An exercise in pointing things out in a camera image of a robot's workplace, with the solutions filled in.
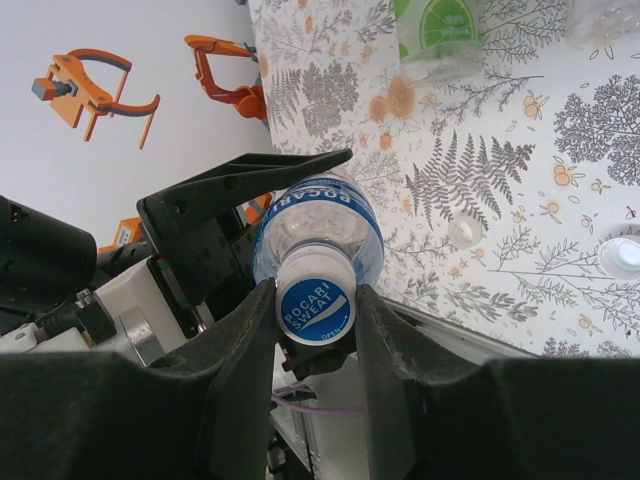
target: lime slice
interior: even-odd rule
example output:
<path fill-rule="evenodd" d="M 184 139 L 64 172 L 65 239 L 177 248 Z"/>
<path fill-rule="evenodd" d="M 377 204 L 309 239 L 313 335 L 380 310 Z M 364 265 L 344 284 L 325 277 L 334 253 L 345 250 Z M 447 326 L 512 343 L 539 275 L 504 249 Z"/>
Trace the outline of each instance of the lime slice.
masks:
<path fill-rule="evenodd" d="M 400 44 L 400 59 L 402 60 L 404 57 L 409 56 L 409 49 L 405 47 L 403 44 Z"/>
<path fill-rule="evenodd" d="M 400 18 L 400 15 L 404 13 L 408 6 L 409 0 L 393 0 L 393 9 L 396 12 L 396 19 Z"/>
<path fill-rule="evenodd" d="M 420 21 L 422 48 L 476 40 L 473 15 L 464 0 L 432 0 Z"/>

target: pocari sweat bottle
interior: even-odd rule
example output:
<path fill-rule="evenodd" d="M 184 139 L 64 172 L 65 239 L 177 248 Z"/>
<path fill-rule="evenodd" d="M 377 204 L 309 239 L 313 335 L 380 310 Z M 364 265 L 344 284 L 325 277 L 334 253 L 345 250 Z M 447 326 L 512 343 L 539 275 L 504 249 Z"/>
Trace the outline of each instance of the pocari sweat bottle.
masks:
<path fill-rule="evenodd" d="M 383 240 L 364 192 L 334 170 L 291 187 L 264 217 L 253 274 L 276 279 L 276 316 L 299 343 L 326 345 L 356 316 L 356 285 L 376 284 Z"/>

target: table surface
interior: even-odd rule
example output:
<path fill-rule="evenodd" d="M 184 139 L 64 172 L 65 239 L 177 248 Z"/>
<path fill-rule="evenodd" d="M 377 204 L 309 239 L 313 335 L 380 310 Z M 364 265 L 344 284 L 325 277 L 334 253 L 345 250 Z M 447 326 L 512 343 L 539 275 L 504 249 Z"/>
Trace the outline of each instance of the table surface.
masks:
<path fill-rule="evenodd" d="M 640 353 L 640 282 L 596 255 L 640 234 L 640 44 L 571 49 L 563 0 L 486 0 L 483 71 L 411 88 L 388 0 L 249 3 L 272 141 L 353 148 L 381 294 L 535 354 Z M 484 233 L 459 250 L 463 211 Z"/>

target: white wall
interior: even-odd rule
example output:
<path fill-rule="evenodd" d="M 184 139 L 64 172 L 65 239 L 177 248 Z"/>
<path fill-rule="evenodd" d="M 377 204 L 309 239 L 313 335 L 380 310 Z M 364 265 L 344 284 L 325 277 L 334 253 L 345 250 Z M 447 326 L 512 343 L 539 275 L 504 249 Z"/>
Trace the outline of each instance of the white wall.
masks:
<path fill-rule="evenodd" d="M 194 78 L 188 34 L 253 45 L 249 10 L 233 0 L 3 0 L 0 16 L 0 195 L 91 232 L 109 244 L 121 218 L 153 193 L 248 151 L 271 151 L 267 129 L 232 106 L 210 100 Z M 147 143 L 146 118 L 101 117 L 84 142 L 87 112 L 71 129 L 31 92 L 51 56 L 76 48 L 107 50 L 133 62 L 122 103 L 162 97 Z M 252 85 L 246 58 L 210 57 L 223 86 Z M 85 62 L 114 93 L 120 71 Z"/>

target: plastic bottle with lime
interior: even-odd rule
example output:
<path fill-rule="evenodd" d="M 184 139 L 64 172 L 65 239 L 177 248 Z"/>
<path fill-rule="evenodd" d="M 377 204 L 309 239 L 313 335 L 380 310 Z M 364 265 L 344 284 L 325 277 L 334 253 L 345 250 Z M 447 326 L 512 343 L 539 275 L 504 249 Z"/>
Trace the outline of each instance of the plastic bottle with lime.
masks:
<path fill-rule="evenodd" d="M 393 0 L 400 61 L 415 84 L 463 78 L 482 67 L 482 0 Z"/>

